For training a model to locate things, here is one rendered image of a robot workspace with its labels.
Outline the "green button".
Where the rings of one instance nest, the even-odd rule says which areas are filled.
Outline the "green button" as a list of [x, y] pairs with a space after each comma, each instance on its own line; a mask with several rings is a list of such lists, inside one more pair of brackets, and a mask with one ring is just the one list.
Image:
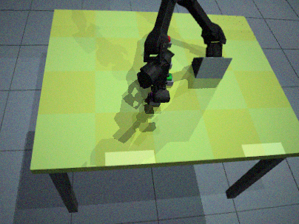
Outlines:
[[172, 77], [172, 74], [170, 73], [169, 77], [167, 77], [167, 84], [166, 84], [166, 86], [172, 86], [173, 83], [174, 83], [173, 77]]

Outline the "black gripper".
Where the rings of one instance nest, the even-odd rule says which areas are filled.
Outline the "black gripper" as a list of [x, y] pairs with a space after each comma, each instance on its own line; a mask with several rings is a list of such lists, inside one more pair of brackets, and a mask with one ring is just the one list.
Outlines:
[[170, 96], [169, 91], [166, 88], [167, 77], [169, 77], [169, 72], [161, 75], [161, 77], [156, 81], [156, 85], [151, 86], [152, 99], [154, 103], [169, 103]]

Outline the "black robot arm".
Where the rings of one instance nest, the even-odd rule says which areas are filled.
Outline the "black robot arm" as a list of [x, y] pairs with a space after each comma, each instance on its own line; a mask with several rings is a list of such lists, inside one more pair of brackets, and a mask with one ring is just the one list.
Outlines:
[[137, 73], [138, 82], [143, 89], [156, 85], [161, 75], [169, 72], [175, 53], [167, 49], [167, 33], [176, 3], [186, 8], [202, 29], [201, 37], [206, 44], [205, 57], [223, 58], [222, 48], [226, 44], [224, 32], [209, 19], [197, 0], [162, 0], [155, 26], [144, 42], [144, 62], [147, 63]]

